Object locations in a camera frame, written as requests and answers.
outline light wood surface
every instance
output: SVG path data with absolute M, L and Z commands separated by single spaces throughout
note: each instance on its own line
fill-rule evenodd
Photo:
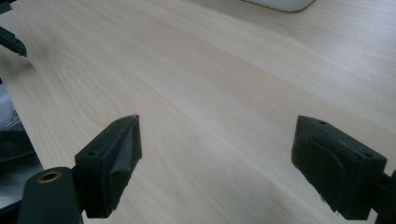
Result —
M 18 0 L 0 77 L 45 168 L 141 116 L 143 160 L 109 219 L 86 223 L 374 223 L 334 214 L 290 162 L 298 115 L 396 168 L 396 1 Z

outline white object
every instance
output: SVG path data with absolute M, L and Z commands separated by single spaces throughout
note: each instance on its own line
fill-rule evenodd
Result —
M 245 0 L 263 7 L 273 8 L 279 11 L 299 11 L 304 9 L 314 0 Z

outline black plastic part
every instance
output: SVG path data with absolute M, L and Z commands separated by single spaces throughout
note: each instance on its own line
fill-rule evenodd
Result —
M 141 158 L 137 115 L 118 119 L 99 133 L 76 155 L 80 210 L 85 209 L 87 217 L 108 217 Z
M 17 0 L 0 0 L 0 4 L 6 3 L 6 2 L 12 3 L 12 2 L 15 2 L 15 1 L 17 1 Z
M 396 171 L 392 177 L 383 175 L 375 186 L 377 194 L 373 209 L 378 213 L 376 224 L 396 223 Z
M 82 223 L 73 175 L 69 168 L 48 169 L 27 181 L 18 223 Z
M 14 34 L 0 26 L 0 45 L 26 57 L 26 47 Z
M 11 5 L 9 4 L 8 1 L 0 2 L 0 14 L 3 14 L 3 13 L 5 13 L 5 12 L 8 12 L 8 11 L 10 11 L 11 9 L 12 9 L 12 8 L 11 8 Z
M 300 116 L 291 159 L 333 211 L 367 219 L 385 157 L 322 120 Z

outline black plastic bracket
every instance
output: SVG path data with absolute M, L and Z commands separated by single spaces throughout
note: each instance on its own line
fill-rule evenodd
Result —
M 11 3 L 16 0 L 0 0 L 0 14 L 10 11 Z M 26 47 L 24 44 L 15 37 L 14 34 L 0 26 L 0 45 L 7 49 L 26 57 Z
M 82 223 L 83 210 L 108 217 L 141 158 L 139 117 L 112 122 L 76 155 L 72 170 L 56 167 L 28 180 L 18 223 Z
M 374 208 L 377 223 L 396 223 L 396 173 L 383 173 L 381 154 L 325 121 L 300 116 L 291 160 L 345 219 L 365 220 Z

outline wood grain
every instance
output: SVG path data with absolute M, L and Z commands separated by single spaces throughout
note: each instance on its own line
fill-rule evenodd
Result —
M 298 115 L 396 168 L 396 2 L 317 0 L 281 13 L 235 0 L 19 0 L 0 77 L 44 167 L 112 120 L 141 116 L 143 160 L 109 219 L 345 221 L 290 162 Z

